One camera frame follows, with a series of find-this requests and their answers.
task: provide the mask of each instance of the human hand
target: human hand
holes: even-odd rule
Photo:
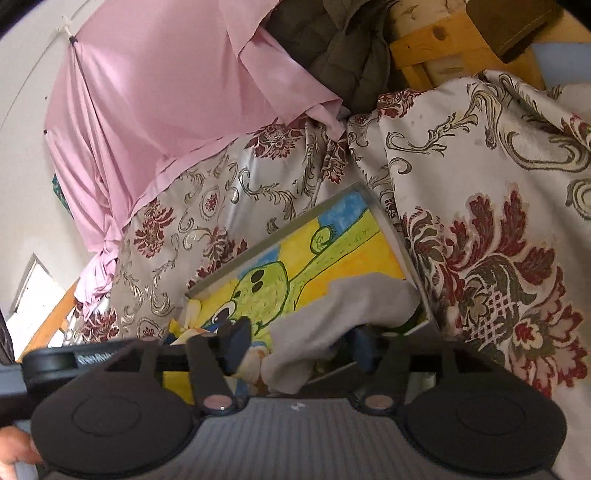
[[[0,480],[17,480],[15,462],[41,463],[31,436],[16,427],[0,429]]]

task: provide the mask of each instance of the pink fabric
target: pink fabric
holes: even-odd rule
[[[46,117],[61,188],[90,251],[76,298],[111,289],[122,230],[184,170],[303,112],[334,140],[340,99],[262,28],[277,0],[107,0],[79,31]]]

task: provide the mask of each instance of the green cartoon arm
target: green cartoon arm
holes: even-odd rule
[[[379,226],[369,210],[364,210],[359,219],[339,235],[334,242],[324,247],[304,269],[290,281],[290,289],[282,313],[295,311],[301,291],[306,284],[331,267],[343,257],[349,255],[360,245],[379,232]]]

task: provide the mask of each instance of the green cartoon character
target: green cartoon character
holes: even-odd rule
[[[310,251],[315,256],[295,277],[287,277],[285,266],[280,261],[249,270],[236,285],[230,300],[203,328],[214,330],[221,322],[236,321],[246,316],[252,322],[253,339],[266,340],[266,327],[278,316],[295,311],[300,294],[310,280],[378,232],[379,226],[367,209],[339,236],[335,237],[330,226],[318,229],[310,242]]]

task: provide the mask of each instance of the gray ribbed surface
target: gray ribbed surface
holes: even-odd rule
[[[52,473],[49,480],[63,480]],[[207,419],[167,465],[137,480],[460,480],[409,447],[390,419],[347,400],[253,398],[244,411]],[[553,480],[549,472],[521,477]]]

